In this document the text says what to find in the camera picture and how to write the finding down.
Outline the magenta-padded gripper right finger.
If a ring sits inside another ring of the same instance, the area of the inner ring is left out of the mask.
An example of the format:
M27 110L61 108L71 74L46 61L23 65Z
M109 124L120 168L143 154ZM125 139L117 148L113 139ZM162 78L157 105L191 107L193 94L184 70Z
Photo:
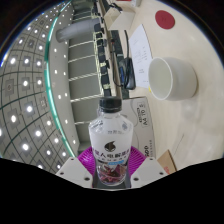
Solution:
M167 176L154 157L146 157L134 147L131 148L129 156L128 172L132 188L143 187Z

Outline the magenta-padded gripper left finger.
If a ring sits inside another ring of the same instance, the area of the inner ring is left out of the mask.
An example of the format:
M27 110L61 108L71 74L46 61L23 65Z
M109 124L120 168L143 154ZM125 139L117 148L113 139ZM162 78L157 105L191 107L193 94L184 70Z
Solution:
M95 159L89 147L78 157L69 157L56 175L81 187L92 188L95 171Z

